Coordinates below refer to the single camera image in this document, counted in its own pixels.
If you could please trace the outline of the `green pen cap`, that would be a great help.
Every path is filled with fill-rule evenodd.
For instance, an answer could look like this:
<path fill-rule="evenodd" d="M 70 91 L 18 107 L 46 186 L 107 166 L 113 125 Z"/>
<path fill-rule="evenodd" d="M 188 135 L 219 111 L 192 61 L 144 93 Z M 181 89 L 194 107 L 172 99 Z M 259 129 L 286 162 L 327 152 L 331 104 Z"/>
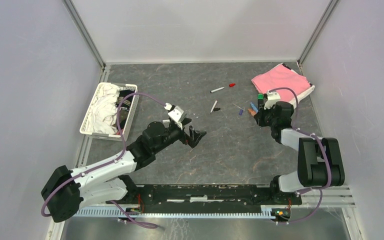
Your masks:
<path fill-rule="evenodd" d="M 258 96 L 257 96 L 257 99 L 258 100 L 264 100 L 264 95 L 259 93 Z"/>

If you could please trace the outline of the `blue pen cap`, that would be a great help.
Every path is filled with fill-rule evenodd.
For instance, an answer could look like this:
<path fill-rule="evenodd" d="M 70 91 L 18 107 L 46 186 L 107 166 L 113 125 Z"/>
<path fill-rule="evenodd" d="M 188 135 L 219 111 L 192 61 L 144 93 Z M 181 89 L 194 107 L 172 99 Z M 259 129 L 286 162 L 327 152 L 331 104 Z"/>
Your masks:
<path fill-rule="evenodd" d="M 259 112 L 258 108 L 257 108 L 252 102 L 250 103 L 250 106 L 251 106 L 252 111 L 253 111 L 255 114 Z"/>

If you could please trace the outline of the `green marker pen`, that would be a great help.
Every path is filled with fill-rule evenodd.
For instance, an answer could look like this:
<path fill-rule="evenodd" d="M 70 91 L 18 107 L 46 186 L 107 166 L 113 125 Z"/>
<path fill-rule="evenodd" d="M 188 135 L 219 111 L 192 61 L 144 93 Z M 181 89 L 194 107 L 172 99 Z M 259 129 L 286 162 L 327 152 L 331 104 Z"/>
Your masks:
<path fill-rule="evenodd" d="M 264 107 L 265 107 L 265 101 L 264 101 L 264 99 L 258 99 L 257 100 L 257 107 L 258 107 L 258 109 L 260 110 L 260 109 L 264 109 Z"/>

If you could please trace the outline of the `orange pen cap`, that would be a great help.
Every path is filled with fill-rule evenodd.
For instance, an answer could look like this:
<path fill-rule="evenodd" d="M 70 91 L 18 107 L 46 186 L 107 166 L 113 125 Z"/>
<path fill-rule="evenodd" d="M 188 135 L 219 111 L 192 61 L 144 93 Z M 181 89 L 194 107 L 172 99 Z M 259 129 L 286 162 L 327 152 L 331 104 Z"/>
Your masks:
<path fill-rule="evenodd" d="M 255 111 L 255 110 L 253 110 L 253 109 L 251 109 L 251 108 L 249 108 L 247 111 L 249 112 L 249 114 L 250 114 L 252 117 L 256 116 L 257 113 L 258 113 L 257 111 Z"/>

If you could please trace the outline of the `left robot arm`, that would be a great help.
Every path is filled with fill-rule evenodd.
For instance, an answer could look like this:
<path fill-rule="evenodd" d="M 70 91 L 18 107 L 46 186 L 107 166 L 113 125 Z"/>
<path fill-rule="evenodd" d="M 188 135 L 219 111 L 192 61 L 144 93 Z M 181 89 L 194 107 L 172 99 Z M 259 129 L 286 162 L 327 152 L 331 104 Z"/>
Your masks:
<path fill-rule="evenodd" d="M 157 153 L 177 141 L 195 148 L 206 134 L 193 126 L 185 132 L 174 121 L 168 126 L 154 121 L 126 149 L 111 157 L 73 169 L 62 165 L 53 171 L 41 190 L 41 214 L 60 223 L 78 210 L 102 202 L 122 200 L 131 204 L 137 198 L 137 190 L 126 174 L 145 168 L 156 160 Z"/>

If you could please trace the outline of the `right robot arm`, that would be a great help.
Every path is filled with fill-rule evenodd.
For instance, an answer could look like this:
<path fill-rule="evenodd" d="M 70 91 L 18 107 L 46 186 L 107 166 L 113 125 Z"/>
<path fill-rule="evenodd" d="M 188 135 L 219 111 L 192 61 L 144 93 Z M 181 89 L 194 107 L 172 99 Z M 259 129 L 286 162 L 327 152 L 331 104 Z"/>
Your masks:
<path fill-rule="evenodd" d="M 310 190 L 339 187 L 345 183 L 345 170 L 340 145 L 332 137 L 318 137 L 292 127 L 294 107 L 284 101 L 265 108 L 261 103 L 254 115 L 260 127 L 268 127 L 271 137 L 279 144 L 297 151 L 297 169 L 274 177 L 269 199 L 282 204 L 289 193 L 304 194 Z"/>

